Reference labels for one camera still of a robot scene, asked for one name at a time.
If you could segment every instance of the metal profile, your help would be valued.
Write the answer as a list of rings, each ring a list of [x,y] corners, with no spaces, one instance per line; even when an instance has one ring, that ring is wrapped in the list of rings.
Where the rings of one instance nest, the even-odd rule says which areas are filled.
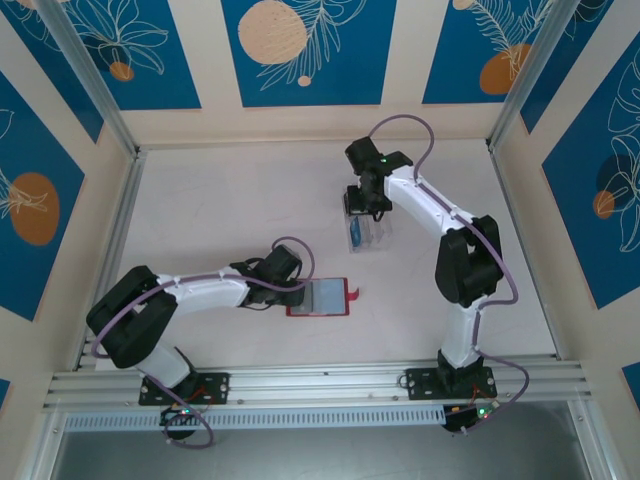
[[[507,94],[498,120],[491,129],[489,151],[494,152],[504,141],[506,133],[520,114],[520,109],[531,93],[579,3],[580,0],[563,0],[555,2],[551,7],[549,16],[540,28],[540,33],[527,56],[527,61],[513,82],[511,91]]]
[[[285,428],[392,427],[444,425],[440,405],[408,405],[398,408],[300,408],[300,409],[226,409],[203,414],[216,430],[264,430]],[[157,412],[103,412],[69,414],[65,432],[143,432],[160,431]],[[202,430],[191,419],[175,430]]]
[[[576,400],[591,393],[579,362],[554,357],[515,357],[531,376],[522,401]],[[506,402],[522,386],[522,375],[513,369],[487,362],[493,368],[498,400]],[[416,405],[399,385],[407,368],[429,368],[435,362],[328,365],[309,367],[231,368],[226,408],[312,408]],[[54,374],[45,398],[45,411],[104,412],[140,407],[141,378],[137,372],[65,372]],[[464,399],[424,401],[420,405],[464,403]]]
[[[20,475],[23,480],[50,480],[62,443],[67,414],[52,412],[39,414],[36,424],[40,434],[25,460]]]
[[[565,342],[562,340],[560,336],[560,332],[556,327],[556,324],[553,322],[553,316],[549,312],[548,305],[544,302],[541,292],[540,292],[540,281],[538,277],[534,275],[534,269],[529,258],[529,254],[527,249],[525,248],[524,238],[522,236],[522,228],[521,222],[518,218],[518,215],[513,208],[513,204],[511,202],[512,195],[509,192],[509,189],[504,182],[504,175],[502,172],[502,168],[500,167],[500,162],[498,160],[499,153],[498,152],[489,152],[489,156],[491,157],[491,163],[493,163],[493,169],[496,172],[496,178],[498,179],[498,183],[500,184],[500,190],[502,191],[502,195],[504,196],[507,204],[507,209],[509,210],[509,216],[511,217],[511,221],[515,227],[516,236],[518,237],[518,243],[520,244],[520,249],[524,254],[524,261],[527,264],[527,270],[529,271],[529,276],[533,281],[533,288],[536,290],[536,296],[538,297],[538,301],[540,302],[540,306],[542,307],[542,312],[544,313],[544,318],[547,322],[547,327],[549,328],[549,332],[551,333],[551,340],[553,341],[553,346],[556,349],[556,353],[558,354],[560,359],[569,358],[569,349],[567,348]]]
[[[80,80],[98,112],[111,127],[118,143],[133,159],[137,147],[120,109],[107,88],[82,40],[76,33],[63,7],[56,0],[34,0],[38,15],[58,44],[60,51]]]
[[[127,179],[122,189],[120,196],[120,203],[116,216],[113,220],[113,226],[111,227],[111,233],[109,235],[109,243],[100,269],[100,275],[98,277],[98,283],[93,294],[91,304],[100,300],[109,288],[115,283],[118,275],[118,268],[120,267],[120,261],[122,259],[122,252],[127,240],[127,234],[129,232],[129,225],[131,223],[131,217],[133,215],[133,207],[135,206],[136,198],[138,196],[138,189],[140,188],[140,182],[142,181],[142,172],[146,162],[146,153],[138,155],[135,162],[133,162],[129,168]],[[84,329],[84,335],[80,343],[76,347],[77,356],[73,364],[73,368],[95,368],[96,360],[90,354],[90,342],[95,339],[93,332],[88,328]]]

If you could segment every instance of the blue object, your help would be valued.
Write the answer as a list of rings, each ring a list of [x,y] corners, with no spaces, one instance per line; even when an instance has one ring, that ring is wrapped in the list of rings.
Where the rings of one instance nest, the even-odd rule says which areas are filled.
[[[362,232],[360,231],[360,220],[358,217],[351,220],[349,232],[351,233],[351,245],[354,248],[359,247],[362,244]]]
[[[565,27],[520,115],[531,133],[614,0],[582,0]]]
[[[324,5],[316,0],[285,0],[281,5],[222,0],[243,106],[379,105],[395,7],[396,0],[342,0]],[[245,43],[251,35],[254,44],[278,39],[282,46],[274,48],[290,53],[278,59],[283,63],[267,65],[268,53],[257,54],[251,46],[245,51],[239,33],[243,17]],[[258,20],[267,26],[259,25]],[[275,35],[279,28],[282,33]],[[296,44],[291,43],[294,34],[307,37],[306,48],[298,55]]]
[[[2,74],[0,171],[0,306],[33,320],[84,174]]]
[[[11,383],[8,380],[3,380],[0,378],[0,412],[2,411],[2,405],[4,404],[4,399],[7,398],[9,394],[9,387]]]
[[[633,399],[636,401],[636,405],[640,409],[640,362],[628,365],[622,368],[624,378],[629,384],[629,389],[633,395]]]
[[[104,120],[44,27],[38,13],[15,0],[0,0],[0,10],[95,143]]]
[[[504,57],[501,52],[504,52],[506,44],[502,40],[502,32],[509,30],[506,12],[513,12],[513,22],[517,22],[524,18],[527,9],[535,14],[545,2],[482,0],[458,10],[454,7],[455,2],[449,1],[422,103],[502,102],[507,92],[485,93],[480,87],[480,77],[492,58]],[[520,35],[521,43],[532,44],[538,32],[539,28],[528,35]],[[508,69],[503,73],[509,75]]]
[[[640,286],[640,35],[543,163],[598,308]]]

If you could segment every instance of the white table surface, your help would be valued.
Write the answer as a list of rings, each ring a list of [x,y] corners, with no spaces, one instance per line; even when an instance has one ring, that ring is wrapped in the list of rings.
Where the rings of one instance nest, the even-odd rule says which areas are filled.
[[[425,142],[379,141],[417,160]],[[344,142],[220,145],[149,152],[120,275],[136,265],[156,274],[195,274],[265,256],[295,235],[317,258],[316,277],[345,276],[360,299],[345,317],[288,318],[217,309],[173,319],[163,338],[196,367],[380,362],[435,358],[449,304],[437,290],[438,240],[396,207],[391,246],[352,254],[342,210],[355,177]],[[511,307],[487,309],[480,345],[499,355],[555,349],[483,140],[436,142],[422,174],[442,193],[500,226],[504,259],[521,292]],[[296,245],[293,248],[304,252]],[[507,297],[505,281],[496,297]],[[97,369],[115,368],[98,361]]]

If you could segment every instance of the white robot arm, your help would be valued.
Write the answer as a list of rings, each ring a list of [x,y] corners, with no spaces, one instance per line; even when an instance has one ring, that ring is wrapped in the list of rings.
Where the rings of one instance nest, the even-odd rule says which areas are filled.
[[[448,395],[465,398],[474,378],[483,373],[483,359],[477,353],[474,335],[479,325],[479,307],[503,277],[490,252],[468,225],[479,230],[500,254],[497,224],[490,216],[475,218],[458,208],[416,175],[413,162],[404,154],[383,155],[369,137],[356,140],[345,153],[359,176],[358,185],[349,186],[344,197],[349,215],[371,215],[379,221],[398,205],[440,240],[436,284],[451,306],[437,373]]]
[[[418,176],[418,179],[414,180],[413,168],[408,165],[395,169],[390,176],[385,178],[385,195],[393,204],[397,204],[409,212],[434,238],[441,238],[449,230],[465,228],[459,220],[453,218],[441,205],[426,195],[419,187],[420,184],[438,195],[457,215],[469,223],[473,221],[473,216],[470,213],[451,203],[422,176]],[[454,368],[466,367],[478,359],[478,354],[472,346],[473,326],[478,313],[478,305],[485,298],[486,296],[478,298],[468,307],[458,303],[453,303],[450,306],[447,330],[441,351]]]
[[[195,369],[177,348],[160,340],[169,320],[219,307],[300,305],[304,284],[290,276],[296,270],[299,274],[301,267],[300,258],[283,245],[264,259],[252,258],[201,275],[154,275],[146,266],[135,267],[91,309],[87,324],[118,368],[137,368],[189,396],[197,383],[188,381]],[[127,310],[145,292],[152,294],[144,306]],[[123,311],[124,316],[113,323]]]

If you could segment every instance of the purple cable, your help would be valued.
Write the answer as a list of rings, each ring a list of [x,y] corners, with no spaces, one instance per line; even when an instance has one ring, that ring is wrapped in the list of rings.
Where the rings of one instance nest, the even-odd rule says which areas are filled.
[[[314,272],[316,270],[316,259],[313,256],[313,252],[311,251],[311,248],[309,247],[309,245],[307,245],[304,241],[300,240],[297,237],[292,237],[292,236],[280,237],[280,238],[276,239],[273,242],[273,244],[271,245],[271,249],[272,250],[275,249],[275,247],[279,243],[281,243],[283,241],[286,241],[286,240],[291,240],[293,242],[296,242],[296,243],[302,245],[302,247],[309,254],[309,259],[311,261],[311,268],[309,269],[309,275],[307,275],[307,278],[302,280],[298,285],[296,285],[294,287],[279,287],[278,285],[273,285],[271,283],[263,282],[262,280],[258,280],[258,279],[251,278],[251,277],[245,277],[244,275],[235,275],[235,274],[227,275],[227,274],[220,274],[219,272],[205,273],[205,274],[202,274],[202,275],[192,275],[190,277],[179,278],[177,282],[175,280],[171,280],[171,281],[165,282],[165,283],[163,283],[161,285],[158,285],[157,287],[153,287],[151,290],[149,290],[148,292],[143,293],[138,298],[136,298],[135,300],[131,301],[122,310],[120,310],[104,326],[104,328],[96,336],[96,339],[93,342],[93,345],[91,345],[91,354],[96,358],[109,358],[109,355],[103,355],[103,354],[99,353],[98,352],[98,347],[99,347],[100,343],[102,343],[102,340],[104,339],[104,337],[107,336],[108,333],[111,331],[111,329],[120,320],[122,320],[127,313],[129,313],[131,310],[133,310],[137,305],[140,305],[145,300],[147,300],[148,298],[152,297],[153,295],[155,295],[156,293],[160,292],[161,290],[164,290],[165,288],[169,288],[169,287],[172,287],[174,285],[177,285],[178,283],[193,283],[193,282],[198,282],[198,281],[201,281],[201,280],[214,280],[214,279],[222,280],[222,279],[227,278],[227,279],[231,279],[231,280],[242,280],[242,281],[245,281],[247,283],[254,283],[256,285],[260,285],[261,287],[265,287],[265,288],[274,290],[276,292],[295,292],[296,290],[300,290],[301,288],[306,287],[309,284],[309,282],[311,281],[311,279],[313,278],[313,274],[314,274]],[[151,380],[153,383],[155,383],[160,390],[162,390],[164,393],[166,393],[171,398],[173,398],[177,403],[179,403],[180,405],[182,405],[186,409],[191,410],[191,412],[193,413],[193,416],[195,416],[200,421],[200,423],[202,423],[204,425],[204,427],[207,430],[207,433],[209,434],[209,440],[207,441],[207,443],[203,443],[203,444],[200,444],[200,445],[189,445],[189,444],[180,443],[180,442],[176,442],[175,440],[172,440],[171,438],[169,438],[169,426],[171,425],[171,423],[173,421],[173,418],[177,418],[178,417],[176,415],[171,420],[169,420],[167,422],[167,424],[165,425],[165,427],[164,427],[163,433],[164,433],[164,436],[167,438],[167,442],[170,443],[171,445],[176,446],[176,447],[189,448],[189,449],[192,449],[192,450],[202,450],[202,449],[209,448],[210,446],[212,446],[213,443],[214,443],[213,429],[211,428],[211,425],[209,425],[209,423],[200,414],[200,412],[198,412],[196,409],[192,408],[186,401],[184,401],[178,395],[176,395],[174,392],[172,392],[170,388],[164,386],[158,379],[152,377],[151,375],[147,375],[147,378],[149,378],[149,380]]]
[[[427,123],[426,120],[416,116],[416,115],[410,115],[410,114],[398,114],[398,115],[393,115],[391,117],[385,118],[384,120],[380,121],[375,127],[373,127],[371,129],[371,132],[369,132],[369,136],[371,137],[382,125],[384,125],[387,122],[390,122],[391,120],[397,120],[397,119],[401,119],[401,118],[408,118],[410,120],[415,120],[418,123],[420,123],[421,125],[423,125],[427,131],[429,132],[429,146],[427,147],[427,150],[424,152],[424,154],[420,157],[420,159],[418,160],[418,162],[415,165],[415,168],[413,170],[413,179],[417,182],[418,181],[418,177],[420,175],[420,167],[422,167],[422,164],[425,162],[425,160],[427,159],[427,157],[429,156],[429,154],[431,153],[431,151],[433,150],[433,145],[435,143],[435,134],[433,129],[431,128],[431,125],[429,125]],[[509,268],[507,267],[507,265],[504,263],[504,261],[502,260],[502,257],[500,256],[500,254],[497,252],[497,250],[493,247],[493,245],[491,245],[491,242],[489,242],[489,240],[487,239],[487,237],[485,237],[482,232],[480,232],[475,226],[473,226],[473,224],[471,224],[471,222],[467,221],[466,219],[462,218],[460,215],[458,215],[457,213],[455,213],[453,211],[453,209],[449,206],[449,204],[447,202],[445,202],[442,198],[440,198],[440,196],[434,192],[433,190],[431,190],[430,188],[428,188],[426,185],[419,183],[418,184],[420,189],[425,192],[427,195],[429,195],[429,197],[431,197],[431,199],[433,201],[435,201],[438,205],[440,205],[448,214],[452,215],[452,217],[459,221],[461,224],[463,224],[465,227],[467,227],[475,236],[476,238],[478,238],[480,240],[480,242],[482,242],[482,244],[484,245],[484,247],[489,251],[489,253],[491,254],[491,256],[493,257],[493,259],[495,260],[495,262],[498,264],[498,266],[500,267],[500,269],[502,270],[502,272],[504,273],[505,278],[507,279],[507,283],[509,284],[509,287],[511,288],[511,294],[512,294],[512,298],[510,299],[506,299],[506,300],[487,300],[485,302],[482,302],[479,306],[478,306],[478,311],[476,312],[476,317],[475,317],[475,321],[473,324],[473,338],[472,338],[472,346],[474,348],[474,350],[478,353],[478,355],[481,355],[484,358],[488,358],[489,360],[492,360],[494,362],[497,363],[501,363],[502,365],[505,365],[507,367],[511,367],[511,368],[515,368],[517,370],[520,370],[522,372],[522,374],[524,375],[524,383],[522,385],[522,388],[518,391],[518,393],[516,393],[513,398],[511,398],[511,400],[509,400],[507,403],[505,403],[502,408],[500,408],[498,411],[503,411],[506,410],[508,407],[512,406],[518,399],[520,399],[520,397],[522,397],[522,395],[524,395],[524,392],[527,390],[527,388],[529,387],[529,372],[527,372],[527,370],[514,363],[511,362],[509,360],[506,360],[504,358],[501,357],[494,357],[492,355],[488,355],[486,353],[484,353],[482,350],[480,350],[480,348],[478,348],[478,336],[480,333],[480,312],[482,310],[484,310],[486,307],[492,306],[492,305],[513,305],[514,303],[516,303],[518,301],[518,299],[520,298],[520,295],[518,293],[518,287],[516,286],[516,282],[515,279],[513,278],[513,275],[511,274],[511,272],[509,271]],[[462,413],[462,412],[466,412],[468,410],[471,410],[472,408],[465,408],[462,410],[459,410],[457,412],[449,412],[447,415],[455,415],[458,413]],[[494,415],[490,416],[487,418],[487,420],[493,419]],[[480,427],[481,425],[483,425],[485,422],[478,422],[475,425],[467,428],[463,433],[468,433],[472,430],[475,430],[476,428]]]

